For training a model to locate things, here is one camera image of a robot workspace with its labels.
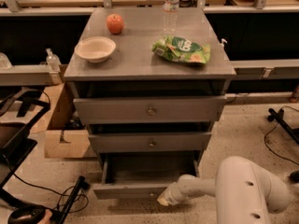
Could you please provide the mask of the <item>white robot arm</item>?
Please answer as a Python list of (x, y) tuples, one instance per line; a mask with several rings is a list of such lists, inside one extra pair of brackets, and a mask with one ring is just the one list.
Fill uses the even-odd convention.
[(269, 216), (290, 203), (279, 177), (239, 156), (224, 159), (213, 179), (182, 175), (160, 194), (158, 203), (177, 205), (204, 195), (216, 198), (217, 224), (270, 224)]

